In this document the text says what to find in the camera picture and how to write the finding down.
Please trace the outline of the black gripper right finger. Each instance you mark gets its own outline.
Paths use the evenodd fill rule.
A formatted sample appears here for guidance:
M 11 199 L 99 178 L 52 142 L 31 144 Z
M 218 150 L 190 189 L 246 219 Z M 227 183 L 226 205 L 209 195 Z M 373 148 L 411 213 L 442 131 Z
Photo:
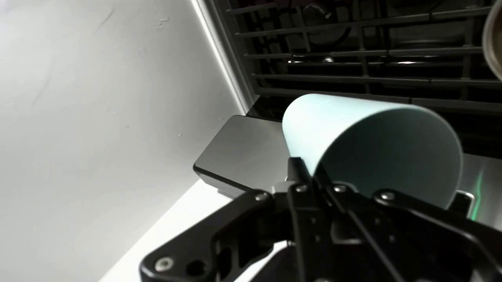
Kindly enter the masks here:
M 502 233 L 395 189 L 372 195 L 325 174 L 329 239 L 348 258 L 351 277 L 373 282 L 502 282 Z

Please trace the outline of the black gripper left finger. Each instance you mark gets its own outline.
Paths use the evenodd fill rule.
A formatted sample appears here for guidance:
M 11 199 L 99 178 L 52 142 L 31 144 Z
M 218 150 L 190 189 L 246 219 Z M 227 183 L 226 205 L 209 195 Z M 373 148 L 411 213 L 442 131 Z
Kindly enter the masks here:
M 232 282 L 278 241 L 295 238 L 289 189 L 309 180 L 303 159 L 290 158 L 284 192 L 249 189 L 232 199 L 149 252 L 141 282 Z

